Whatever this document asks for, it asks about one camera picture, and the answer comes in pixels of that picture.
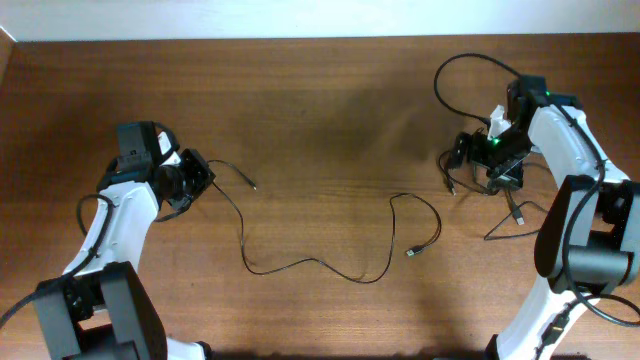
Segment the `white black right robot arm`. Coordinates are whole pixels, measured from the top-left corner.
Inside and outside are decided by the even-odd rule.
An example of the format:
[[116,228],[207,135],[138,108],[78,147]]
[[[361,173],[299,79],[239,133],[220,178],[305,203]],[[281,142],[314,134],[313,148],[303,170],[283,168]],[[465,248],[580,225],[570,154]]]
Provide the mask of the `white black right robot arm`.
[[448,169],[468,161],[485,169],[489,190],[522,186],[523,160],[539,152],[558,192],[537,233],[536,280],[516,317],[487,345],[487,359],[549,359],[587,311],[639,273],[639,185],[598,144],[582,104],[551,93],[540,76],[520,75],[487,134],[460,133]]

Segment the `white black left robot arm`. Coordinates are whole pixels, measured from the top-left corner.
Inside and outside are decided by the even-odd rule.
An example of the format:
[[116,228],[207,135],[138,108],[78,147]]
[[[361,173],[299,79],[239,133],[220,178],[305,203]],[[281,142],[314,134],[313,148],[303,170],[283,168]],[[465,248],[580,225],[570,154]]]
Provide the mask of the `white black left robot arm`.
[[34,301],[53,359],[210,359],[204,342],[181,342],[164,329],[137,270],[146,235],[164,203],[185,213],[213,183],[194,149],[182,149],[157,122],[117,129],[119,155],[93,198],[97,209],[85,240],[57,279],[38,284]]

